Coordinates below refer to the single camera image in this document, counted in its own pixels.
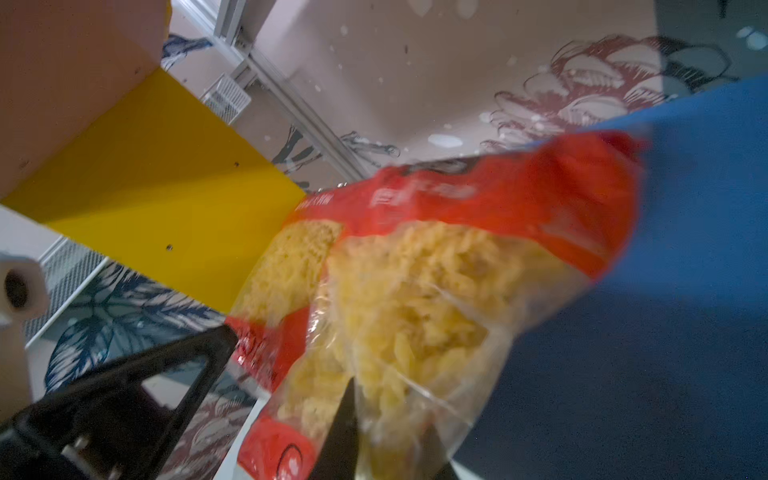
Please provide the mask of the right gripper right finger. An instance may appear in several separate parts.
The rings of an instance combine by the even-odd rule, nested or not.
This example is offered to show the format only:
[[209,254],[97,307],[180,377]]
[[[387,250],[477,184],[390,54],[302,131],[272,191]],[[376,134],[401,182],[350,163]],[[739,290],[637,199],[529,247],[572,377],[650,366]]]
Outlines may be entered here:
[[422,478],[425,480],[459,480],[434,426],[429,426],[422,437]]

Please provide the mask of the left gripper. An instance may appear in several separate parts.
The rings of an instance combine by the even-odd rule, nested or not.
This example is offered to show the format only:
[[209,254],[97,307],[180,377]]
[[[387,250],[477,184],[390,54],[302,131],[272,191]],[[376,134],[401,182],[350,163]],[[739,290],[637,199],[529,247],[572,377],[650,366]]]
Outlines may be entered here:
[[1,426],[3,479],[155,479],[237,343],[219,326],[105,363]]

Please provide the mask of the red macaroni bag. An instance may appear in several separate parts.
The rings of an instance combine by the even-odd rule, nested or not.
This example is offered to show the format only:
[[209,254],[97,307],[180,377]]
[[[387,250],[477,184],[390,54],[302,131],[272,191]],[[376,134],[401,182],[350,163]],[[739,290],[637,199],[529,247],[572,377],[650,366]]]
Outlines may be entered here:
[[249,394],[270,396],[303,355],[309,307],[342,231],[329,220],[285,225],[245,281],[225,323],[238,336],[227,370]]

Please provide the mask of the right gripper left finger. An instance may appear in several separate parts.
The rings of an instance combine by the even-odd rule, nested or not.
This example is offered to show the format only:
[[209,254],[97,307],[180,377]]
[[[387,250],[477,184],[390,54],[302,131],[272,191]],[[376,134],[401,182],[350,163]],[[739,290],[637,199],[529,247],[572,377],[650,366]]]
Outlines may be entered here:
[[318,454],[309,480],[353,480],[359,453],[356,384],[345,389],[328,435]]

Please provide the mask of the red noodle bag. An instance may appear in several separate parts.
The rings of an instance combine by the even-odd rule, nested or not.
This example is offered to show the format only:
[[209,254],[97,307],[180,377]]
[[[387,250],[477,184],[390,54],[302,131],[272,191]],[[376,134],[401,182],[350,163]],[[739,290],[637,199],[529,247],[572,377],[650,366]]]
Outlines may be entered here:
[[352,378],[354,479],[423,479],[429,426],[451,463],[515,340],[622,253],[639,152],[621,131],[564,134],[395,165],[303,199],[281,229],[329,220],[343,231],[309,307],[306,349],[264,398],[235,477],[308,479]]

